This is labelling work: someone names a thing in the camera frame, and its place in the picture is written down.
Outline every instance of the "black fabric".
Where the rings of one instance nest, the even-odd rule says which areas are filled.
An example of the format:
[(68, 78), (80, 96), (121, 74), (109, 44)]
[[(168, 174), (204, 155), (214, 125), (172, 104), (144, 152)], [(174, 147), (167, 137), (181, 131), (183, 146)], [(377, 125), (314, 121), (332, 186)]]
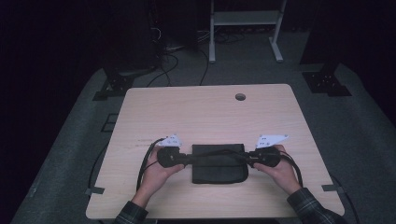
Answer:
[(233, 184), (248, 178), (248, 165), (243, 157), (233, 153), (206, 156), (224, 150), (244, 152), (245, 147), (243, 144), (192, 145), (193, 184)]

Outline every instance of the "sleeve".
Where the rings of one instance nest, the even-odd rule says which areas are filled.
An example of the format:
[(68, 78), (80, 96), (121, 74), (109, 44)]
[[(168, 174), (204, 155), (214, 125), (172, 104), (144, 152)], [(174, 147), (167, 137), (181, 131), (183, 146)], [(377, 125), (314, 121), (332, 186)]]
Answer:
[(120, 211), (113, 224), (140, 224), (149, 212), (135, 203), (128, 202)]
[(292, 193), (288, 198), (288, 203), (294, 209), (299, 219), (305, 224), (347, 224), (340, 215), (325, 209), (309, 189), (303, 188)]

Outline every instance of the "shirt cuff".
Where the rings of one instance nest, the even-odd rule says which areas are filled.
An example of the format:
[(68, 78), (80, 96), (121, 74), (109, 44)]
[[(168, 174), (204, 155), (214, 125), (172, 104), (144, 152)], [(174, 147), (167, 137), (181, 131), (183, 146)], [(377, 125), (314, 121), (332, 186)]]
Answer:
[(288, 198), (288, 203), (300, 219), (313, 214), (317, 209), (324, 209), (307, 188), (299, 189)]
[(148, 211), (138, 206), (137, 204), (128, 202), (122, 208), (116, 220), (118, 221), (118, 223), (125, 223), (126, 220), (130, 221), (128, 223), (131, 223), (131, 221), (132, 223), (142, 223), (148, 213)]

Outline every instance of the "person's left hand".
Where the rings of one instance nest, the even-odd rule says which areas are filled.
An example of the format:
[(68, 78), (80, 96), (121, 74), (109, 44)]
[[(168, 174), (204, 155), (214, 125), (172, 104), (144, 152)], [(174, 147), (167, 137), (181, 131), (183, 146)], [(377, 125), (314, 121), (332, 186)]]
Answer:
[(157, 152), (161, 147), (154, 147), (148, 158), (147, 169), (143, 175), (142, 184), (136, 195), (133, 197), (132, 202), (145, 208), (149, 202), (149, 198), (157, 192), (169, 176), (184, 169), (183, 164), (179, 164), (169, 168), (163, 168), (157, 159)]

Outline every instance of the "white metal stand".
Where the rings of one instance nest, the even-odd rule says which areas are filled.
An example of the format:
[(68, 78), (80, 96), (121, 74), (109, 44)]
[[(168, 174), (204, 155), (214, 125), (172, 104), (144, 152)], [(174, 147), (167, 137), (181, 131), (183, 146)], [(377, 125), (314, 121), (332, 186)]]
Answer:
[(271, 11), (226, 11), (215, 12), (215, 0), (212, 0), (210, 7), (210, 42), (209, 42), (209, 61), (216, 61), (215, 53), (215, 26), (217, 25), (264, 25), (274, 24), (276, 26), (274, 36), (269, 37), (271, 48), (275, 54), (278, 63), (283, 62), (279, 47), (277, 46), (277, 37), (279, 35), (280, 25), (283, 20), (287, 0), (282, 0), (280, 10)]

